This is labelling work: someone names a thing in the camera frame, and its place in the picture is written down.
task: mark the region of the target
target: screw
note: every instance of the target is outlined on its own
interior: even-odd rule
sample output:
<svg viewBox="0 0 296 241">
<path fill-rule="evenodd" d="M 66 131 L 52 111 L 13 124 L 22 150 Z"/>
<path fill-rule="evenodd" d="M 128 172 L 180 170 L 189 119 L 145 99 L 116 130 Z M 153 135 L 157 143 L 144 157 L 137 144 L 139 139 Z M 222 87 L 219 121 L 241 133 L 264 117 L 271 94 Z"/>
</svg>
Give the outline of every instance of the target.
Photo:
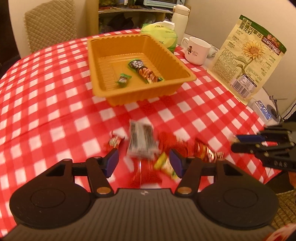
<svg viewBox="0 0 296 241">
<path fill-rule="evenodd" d="M 111 189 L 109 187 L 100 187 L 96 190 L 96 192 L 101 195 L 106 195 L 111 192 Z"/>
<path fill-rule="evenodd" d="M 192 189 L 190 187 L 180 187 L 180 188 L 178 188 L 178 192 L 183 195 L 186 195 L 186 194 L 191 193 Z"/>
</svg>

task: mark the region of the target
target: orange plastic basket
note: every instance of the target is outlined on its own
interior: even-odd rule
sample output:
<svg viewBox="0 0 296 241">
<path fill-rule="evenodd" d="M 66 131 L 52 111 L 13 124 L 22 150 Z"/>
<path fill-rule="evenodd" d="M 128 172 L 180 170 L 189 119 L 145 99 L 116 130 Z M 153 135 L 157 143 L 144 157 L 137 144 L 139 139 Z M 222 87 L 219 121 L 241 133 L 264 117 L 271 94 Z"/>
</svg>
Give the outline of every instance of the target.
<svg viewBox="0 0 296 241">
<path fill-rule="evenodd" d="M 112 106 L 173 94 L 196 76 L 164 45 L 147 34 L 127 34 L 90 39 L 87 42 L 93 94 L 105 97 Z M 140 59 L 165 81 L 146 84 L 128 67 Z M 120 74 L 131 75 L 128 85 L 119 88 Z"/>
</svg>

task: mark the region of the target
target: mug handle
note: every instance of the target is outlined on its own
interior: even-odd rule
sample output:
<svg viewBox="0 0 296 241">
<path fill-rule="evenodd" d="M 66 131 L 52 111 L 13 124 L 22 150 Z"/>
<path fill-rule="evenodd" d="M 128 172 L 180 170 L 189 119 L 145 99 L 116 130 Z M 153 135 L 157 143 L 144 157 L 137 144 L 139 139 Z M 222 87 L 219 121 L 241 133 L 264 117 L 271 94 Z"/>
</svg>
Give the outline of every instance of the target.
<svg viewBox="0 0 296 241">
<path fill-rule="evenodd" d="M 181 47 L 182 47 L 184 50 L 186 50 L 187 47 L 188 47 L 188 41 L 189 41 L 188 38 L 183 38 L 183 39 L 182 39 Z"/>
</svg>

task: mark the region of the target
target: water bottle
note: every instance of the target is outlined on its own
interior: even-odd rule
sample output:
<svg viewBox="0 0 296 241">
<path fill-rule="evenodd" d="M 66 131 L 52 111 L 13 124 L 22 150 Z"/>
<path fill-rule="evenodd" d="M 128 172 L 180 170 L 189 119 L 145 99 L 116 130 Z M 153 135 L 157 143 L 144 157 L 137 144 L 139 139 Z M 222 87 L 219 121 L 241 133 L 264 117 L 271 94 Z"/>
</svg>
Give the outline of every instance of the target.
<svg viewBox="0 0 296 241">
<path fill-rule="evenodd" d="M 185 29 L 188 22 L 188 15 L 190 13 L 190 9 L 181 5 L 177 4 L 174 6 L 174 14 L 172 18 L 172 22 L 175 24 L 175 33 L 178 36 L 177 44 L 180 45 L 183 39 Z"/>
</svg>

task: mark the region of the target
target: barcode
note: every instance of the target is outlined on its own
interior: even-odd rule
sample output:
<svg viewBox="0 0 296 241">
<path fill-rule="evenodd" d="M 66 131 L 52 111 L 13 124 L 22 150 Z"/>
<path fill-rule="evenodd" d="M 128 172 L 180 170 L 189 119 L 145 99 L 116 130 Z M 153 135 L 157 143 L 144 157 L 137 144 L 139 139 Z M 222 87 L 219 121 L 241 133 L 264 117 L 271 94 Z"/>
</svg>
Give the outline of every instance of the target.
<svg viewBox="0 0 296 241">
<path fill-rule="evenodd" d="M 238 81 L 235 81 L 232 87 L 241 95 L 241 97 L 246 98 L 249 94 L 248 90 Z"/>
</svg>

